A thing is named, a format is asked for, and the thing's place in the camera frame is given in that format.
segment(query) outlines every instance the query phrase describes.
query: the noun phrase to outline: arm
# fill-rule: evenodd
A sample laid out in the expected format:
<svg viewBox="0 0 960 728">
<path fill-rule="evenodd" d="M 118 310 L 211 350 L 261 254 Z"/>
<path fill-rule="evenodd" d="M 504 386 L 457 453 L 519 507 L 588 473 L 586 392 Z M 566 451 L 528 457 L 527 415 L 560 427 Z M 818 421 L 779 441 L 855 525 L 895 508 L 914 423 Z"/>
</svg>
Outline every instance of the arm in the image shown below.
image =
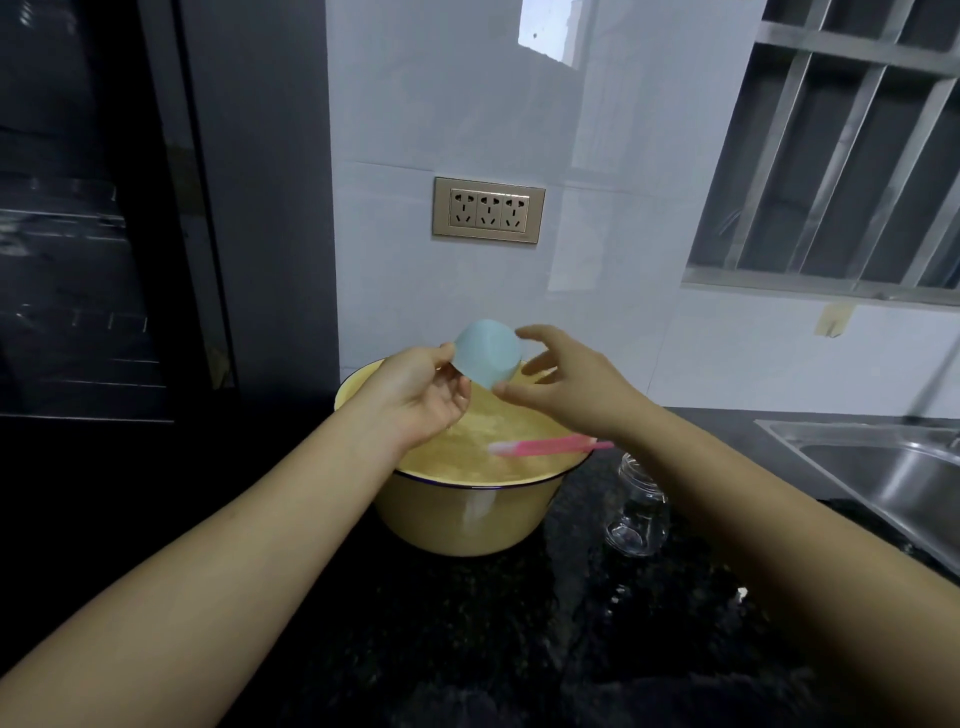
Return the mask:
<svg viewBox="0 0 960 728">
<path fill-rule="evenodd" d="M 553 327 L 502 399 L 614 440 L 657 480 L 819 667 L 905 725 L 960 725 L 960 590 L 653 404 L 601 354 Z"/>
<path fill-rule="evenodd" d="M 0 725 L 215 725 L 400 457 L 466 411 L 452 356 L 387 359 L 248 491 L 84 606 L 0 681 Z"/>
</svg>

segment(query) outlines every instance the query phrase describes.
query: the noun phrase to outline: light blue measuring cup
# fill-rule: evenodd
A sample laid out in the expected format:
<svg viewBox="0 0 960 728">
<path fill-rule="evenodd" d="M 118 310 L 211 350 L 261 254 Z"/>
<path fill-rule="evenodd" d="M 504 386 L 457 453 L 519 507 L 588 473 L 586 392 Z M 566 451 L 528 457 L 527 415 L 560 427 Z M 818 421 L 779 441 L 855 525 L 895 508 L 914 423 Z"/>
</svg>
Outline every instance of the light blue measuring cup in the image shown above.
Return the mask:
<svg viewBox="0 0 960 728">
<path fill-rule="evenodd" d="M 455 343 L 454 369 L 486 389 L 511 378 L 520 365 L 520 340 L 499 321 L 474 321 Z"/>
</svg>

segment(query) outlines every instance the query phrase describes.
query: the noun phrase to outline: window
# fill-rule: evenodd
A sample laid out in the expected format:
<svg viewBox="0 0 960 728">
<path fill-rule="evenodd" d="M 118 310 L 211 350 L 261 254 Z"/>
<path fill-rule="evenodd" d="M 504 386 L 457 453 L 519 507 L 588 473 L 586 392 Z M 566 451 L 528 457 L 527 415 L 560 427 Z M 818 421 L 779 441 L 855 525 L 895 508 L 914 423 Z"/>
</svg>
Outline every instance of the window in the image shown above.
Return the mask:
<svg viewBox="0 0 960 728">
<path fill-rule="evenodd" d="M 960 3 L 769 0 L 684 280 L 960 305 Z"/>
</svg>

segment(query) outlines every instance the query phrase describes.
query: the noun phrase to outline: gold outlet panel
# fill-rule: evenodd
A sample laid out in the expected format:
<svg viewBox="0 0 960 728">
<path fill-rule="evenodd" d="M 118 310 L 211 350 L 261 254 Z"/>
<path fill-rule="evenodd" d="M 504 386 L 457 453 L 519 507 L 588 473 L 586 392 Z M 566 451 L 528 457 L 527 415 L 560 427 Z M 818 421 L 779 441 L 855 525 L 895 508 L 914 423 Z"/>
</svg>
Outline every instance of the gold outlet panel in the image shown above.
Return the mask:
<svg viewBox="0 0 960 728">
<path fill-rule="evenodd" d="M 537 245 L 540 187 L 438 177 L 433 185 L 433 234 Z"/>
</svg>

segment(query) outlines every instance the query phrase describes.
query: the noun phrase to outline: forearm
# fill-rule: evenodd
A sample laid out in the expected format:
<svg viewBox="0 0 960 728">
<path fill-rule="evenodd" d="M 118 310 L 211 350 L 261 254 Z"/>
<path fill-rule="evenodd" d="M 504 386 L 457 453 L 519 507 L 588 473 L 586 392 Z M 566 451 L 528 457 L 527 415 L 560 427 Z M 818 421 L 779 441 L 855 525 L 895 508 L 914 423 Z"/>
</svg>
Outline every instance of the forearm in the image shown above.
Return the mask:
<svg viewBox="0 0 960 728">
<path fill-rule="evenodd" d="M 8 673 L 0 723 L 214 725 L 396 463 L 385 439 L 335 414 Z"/>
<path fill-rule="evenodd" d="M 821 667 L 888 716 L 960 724 L 960 590 L 647 399 L 629 411 L 623 445 Z"/>
</svg>

